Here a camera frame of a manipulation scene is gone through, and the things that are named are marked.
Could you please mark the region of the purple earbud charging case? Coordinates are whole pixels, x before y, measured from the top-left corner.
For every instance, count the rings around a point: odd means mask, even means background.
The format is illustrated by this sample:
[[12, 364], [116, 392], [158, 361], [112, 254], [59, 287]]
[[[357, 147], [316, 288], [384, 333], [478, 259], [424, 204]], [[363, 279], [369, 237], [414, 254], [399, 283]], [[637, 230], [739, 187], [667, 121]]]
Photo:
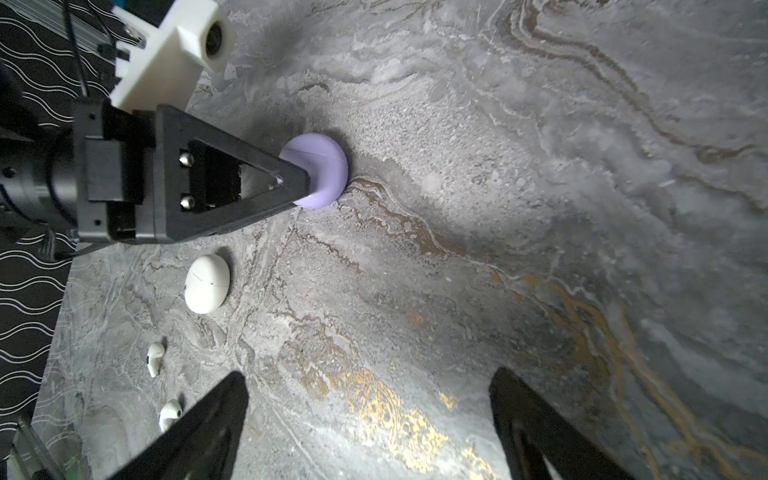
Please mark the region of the purple earbud charging case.
[[349, 164], [341, 146], [321, 133], [306, 133], [290, 140], [279, 158], [304, 169], [309, 175], [309, 194], [294, 202], [306, 209], [334, 203], [346, 188]]

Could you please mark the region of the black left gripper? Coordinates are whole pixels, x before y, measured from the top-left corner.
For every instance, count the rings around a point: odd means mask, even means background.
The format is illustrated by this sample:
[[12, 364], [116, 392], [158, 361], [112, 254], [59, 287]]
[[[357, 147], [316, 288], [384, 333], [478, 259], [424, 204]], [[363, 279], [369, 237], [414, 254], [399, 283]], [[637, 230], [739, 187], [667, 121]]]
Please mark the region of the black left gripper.
[[175, 107], [73, 104], [77, 234], [89, 243], [180, 243], [294, 206], [310, 175]]

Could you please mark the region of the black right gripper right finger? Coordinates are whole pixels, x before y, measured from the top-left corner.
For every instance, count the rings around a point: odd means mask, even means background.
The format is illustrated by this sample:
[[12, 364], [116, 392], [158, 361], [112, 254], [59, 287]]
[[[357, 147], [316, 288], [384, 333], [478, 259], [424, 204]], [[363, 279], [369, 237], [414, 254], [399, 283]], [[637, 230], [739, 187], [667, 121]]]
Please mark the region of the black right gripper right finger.
[[494, 427], [514, 479], [630, 479], [512, 370], [489, 385]]

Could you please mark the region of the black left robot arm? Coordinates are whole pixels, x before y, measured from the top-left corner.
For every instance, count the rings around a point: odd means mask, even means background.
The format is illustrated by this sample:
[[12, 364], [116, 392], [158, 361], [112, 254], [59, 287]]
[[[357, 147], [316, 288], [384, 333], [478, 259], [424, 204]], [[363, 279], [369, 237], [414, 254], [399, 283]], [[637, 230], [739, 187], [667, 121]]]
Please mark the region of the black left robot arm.
[[1, 79], [1, 236], [33, 228], [88, 250], [228, 233], [292, 208], [309, 173], [183, 110], [126, 112], [74, 100], [67, 128], [42, 129]]

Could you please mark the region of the white earbud charging case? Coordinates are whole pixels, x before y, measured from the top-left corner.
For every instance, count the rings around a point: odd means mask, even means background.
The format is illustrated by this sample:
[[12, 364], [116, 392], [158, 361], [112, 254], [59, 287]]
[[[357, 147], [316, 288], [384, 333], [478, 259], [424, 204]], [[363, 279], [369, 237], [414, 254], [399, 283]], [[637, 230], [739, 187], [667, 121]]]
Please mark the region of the white earbud charging case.
[[226, 261], [215, 254], [203, 255], [190, 266], [184, 288], [187, 307], [196, 314], [218, 309], [230, 288], [230, 270]]

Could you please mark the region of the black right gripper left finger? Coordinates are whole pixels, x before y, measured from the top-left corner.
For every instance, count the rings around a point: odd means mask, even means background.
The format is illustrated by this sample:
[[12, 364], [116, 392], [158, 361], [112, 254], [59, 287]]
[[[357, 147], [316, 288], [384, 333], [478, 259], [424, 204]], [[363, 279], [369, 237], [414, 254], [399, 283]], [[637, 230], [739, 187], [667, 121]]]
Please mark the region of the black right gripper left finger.
[[245, 376], [230, 372], [115, 479], [230, 479], [249, 403]]

